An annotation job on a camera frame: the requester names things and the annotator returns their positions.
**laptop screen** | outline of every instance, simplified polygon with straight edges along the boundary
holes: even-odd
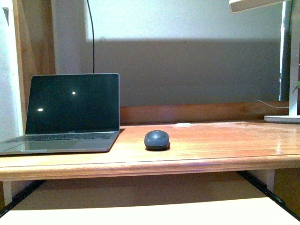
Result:
[[[33,76],[25,133],[116,131],[119,108],[119,74]]]

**wooden shelf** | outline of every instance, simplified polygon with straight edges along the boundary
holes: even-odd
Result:
[[[147,132],[170,135],[146,151]],[[38,180],[300,167],[300,126],[238,121],[124,126],[108,153],[0,157],[0,180]]]

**gray mouse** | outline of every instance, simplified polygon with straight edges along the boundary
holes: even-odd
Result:
[[[167,150],[170,145],[169,135],[162,130],[152,130],[146,134],[144,143],[147,150]]]

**laptop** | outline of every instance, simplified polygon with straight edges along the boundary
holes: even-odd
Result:
[[[31,78],[25,135],[0,155],[107,152],[120,132],[119,74]]]

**plant leaf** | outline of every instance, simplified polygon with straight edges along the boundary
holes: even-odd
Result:
[[[298,81],[297,83],[295,83],[296,87],[294,88],[294,90],[292,90],[292,93],[294,93],[294,91],[298,88],[300,88],[300,81]]]

